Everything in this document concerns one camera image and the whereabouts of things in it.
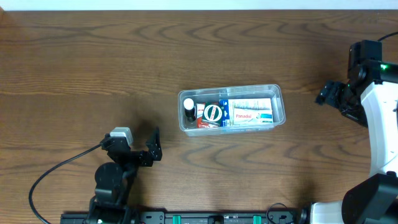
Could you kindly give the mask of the black bottle white cap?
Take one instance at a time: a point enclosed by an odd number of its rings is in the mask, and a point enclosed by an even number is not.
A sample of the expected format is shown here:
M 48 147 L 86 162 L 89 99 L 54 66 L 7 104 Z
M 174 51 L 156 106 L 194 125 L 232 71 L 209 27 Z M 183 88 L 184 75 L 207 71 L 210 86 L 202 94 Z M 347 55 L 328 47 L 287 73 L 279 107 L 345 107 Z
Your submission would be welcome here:
M 186 98 L 183 101 L 183 107 L 187 121 L 194 122 L 196 120 L 195 102 L 191 98 Z

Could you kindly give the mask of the red and white box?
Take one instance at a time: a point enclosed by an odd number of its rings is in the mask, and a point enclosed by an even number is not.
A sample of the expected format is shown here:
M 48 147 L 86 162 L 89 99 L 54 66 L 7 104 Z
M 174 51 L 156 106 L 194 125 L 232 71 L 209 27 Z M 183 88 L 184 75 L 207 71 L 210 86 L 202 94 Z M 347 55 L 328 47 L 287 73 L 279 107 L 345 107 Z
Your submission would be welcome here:
M 204 103 L 197 103 L 196 104 L 197 128 L 217 128 L 217 127 L 220 127 L 220 124 L 218 124 L 218 123 L 208 123 L 208 122 L 202 121 L 202 116 L 203 116 L 204 109 L 205 109 L 205 104 Z

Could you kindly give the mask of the dark green square box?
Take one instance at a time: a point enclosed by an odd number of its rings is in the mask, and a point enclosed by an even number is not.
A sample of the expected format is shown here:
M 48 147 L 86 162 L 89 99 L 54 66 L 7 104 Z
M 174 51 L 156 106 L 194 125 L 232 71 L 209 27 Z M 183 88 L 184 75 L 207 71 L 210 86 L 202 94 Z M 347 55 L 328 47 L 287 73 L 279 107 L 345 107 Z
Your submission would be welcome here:
M 218 103 L 206 103 L 203 110 L 202 121 L 215 126 L 221 126 L 222 115 L 223 109 Z

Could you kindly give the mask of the blue cooling patch box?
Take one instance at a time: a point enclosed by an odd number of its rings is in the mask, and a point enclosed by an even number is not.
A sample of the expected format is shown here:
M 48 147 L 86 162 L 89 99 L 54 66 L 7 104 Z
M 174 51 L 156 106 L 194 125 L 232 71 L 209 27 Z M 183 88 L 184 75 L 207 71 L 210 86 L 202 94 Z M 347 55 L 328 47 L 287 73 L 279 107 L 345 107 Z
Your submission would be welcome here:
M 219 105 L 223 109 L 223 116 L 221 120 L 222 127 L 245 126 L 233 124 L 233 112 L 235 108 L 272 111 L 270 98 L 220 100 Z

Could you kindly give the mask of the white Panadol box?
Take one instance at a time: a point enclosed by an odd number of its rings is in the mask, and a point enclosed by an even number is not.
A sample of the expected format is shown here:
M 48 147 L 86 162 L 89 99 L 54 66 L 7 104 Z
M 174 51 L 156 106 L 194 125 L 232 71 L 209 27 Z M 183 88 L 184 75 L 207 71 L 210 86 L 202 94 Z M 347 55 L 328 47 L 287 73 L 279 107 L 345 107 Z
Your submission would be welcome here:
M 267 124 L 273 123 L 271 110 L 252 110 L 252 109 L 234 109 L 233 124 L 247 125 L 247 124 Z

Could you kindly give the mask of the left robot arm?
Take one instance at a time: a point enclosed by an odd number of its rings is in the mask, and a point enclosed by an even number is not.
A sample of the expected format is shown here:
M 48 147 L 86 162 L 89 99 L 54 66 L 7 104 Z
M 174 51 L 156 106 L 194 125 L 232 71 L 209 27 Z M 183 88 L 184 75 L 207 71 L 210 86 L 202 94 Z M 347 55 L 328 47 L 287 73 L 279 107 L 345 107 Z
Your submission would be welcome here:
M 133 151 L 132 132 L 127 127 L 114 128 L 104 136 L 100 146 L 112 160 L 95 172 L 95 196 L 90 200 L 84 224 L 139 223 L 139 212 L 127 204 L 130 189 L 140 167 L 151 167 L 162 158 L 160 130 L 155 128 L 146 141 L 148 150 Z

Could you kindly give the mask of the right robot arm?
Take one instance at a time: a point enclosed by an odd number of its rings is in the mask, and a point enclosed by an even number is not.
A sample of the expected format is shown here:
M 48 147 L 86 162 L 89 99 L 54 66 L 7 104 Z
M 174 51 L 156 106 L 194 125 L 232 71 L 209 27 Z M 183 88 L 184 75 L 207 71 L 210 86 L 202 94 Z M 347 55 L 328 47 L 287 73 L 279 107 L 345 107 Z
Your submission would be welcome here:
M 310 223 L 397 223 L 397 65 L 380 56 L 351 57 L 348 83 L 328 82 L 316 102 L 367 126 L 369 177 L 343 200 L 314 203 Z

